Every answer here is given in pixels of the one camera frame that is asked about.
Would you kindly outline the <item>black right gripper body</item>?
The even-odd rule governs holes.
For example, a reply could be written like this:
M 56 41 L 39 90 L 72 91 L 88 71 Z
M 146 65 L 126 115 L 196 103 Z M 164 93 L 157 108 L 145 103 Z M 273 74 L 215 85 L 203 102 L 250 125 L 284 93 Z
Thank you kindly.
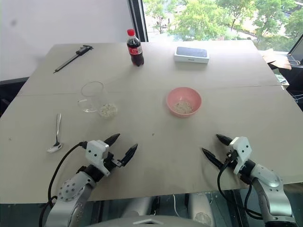
M 234 169 L 236 165 L 237 165 L 237 151 L 230 151 L 227 153 L 227 158 L 223 163 L 221 169 L 227 167 Z

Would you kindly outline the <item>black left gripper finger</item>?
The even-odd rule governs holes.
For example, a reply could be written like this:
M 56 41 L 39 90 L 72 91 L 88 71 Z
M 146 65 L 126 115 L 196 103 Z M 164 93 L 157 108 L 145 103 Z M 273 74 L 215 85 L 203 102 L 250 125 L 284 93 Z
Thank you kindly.
M 106 143 L 109 146 L 112 146 L 115 141 L 118 139 L 118 137 L 120 136 L 120 133 L 114 134 L 112 136 L 110 136 L 109 138 L 107 138 L 106 140 L 104 140 L 104 143 Z
M 138 144 L 134 144 L 132 147 L 129 148 L 129 150 L 126 152 L 123 159 L 119 160 L 122 166 L 127 165 L 127 163 L 132 159 L 134 156 L 136 150 L 137 150 Z

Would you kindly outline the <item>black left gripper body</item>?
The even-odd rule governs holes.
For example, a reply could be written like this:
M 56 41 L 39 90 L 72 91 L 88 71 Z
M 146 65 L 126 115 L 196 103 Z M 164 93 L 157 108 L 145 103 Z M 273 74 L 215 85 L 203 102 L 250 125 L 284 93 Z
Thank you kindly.
M 121 162 L 114 159 L 114 155 L 110 152 L 108 152 L 107 157 L 103 160 L 103 164 L 108 171 L 112 171 L 114 168 L 122 166 Z

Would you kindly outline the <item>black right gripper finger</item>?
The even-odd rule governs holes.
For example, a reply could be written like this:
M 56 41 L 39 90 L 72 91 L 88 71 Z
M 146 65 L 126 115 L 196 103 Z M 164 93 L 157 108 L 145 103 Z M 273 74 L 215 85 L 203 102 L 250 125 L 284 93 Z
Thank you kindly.
M 201 150 L 211 163 L 213 163 L 218 169 L 222 168 L 223 163 L 220 162 L 213 153 L 211 153 L 209 150 L 207 150 L 205 148 L 201 148 Z
M 230 137 L 227 137 L 225 135 L 222 135 L 222 134 L 216 134 L 216 137 L 218 138 L 218 140 L 226 145 L 226 146 L 229 146 L 230 143 L 233 141 L 233 139 L 231 139 Z

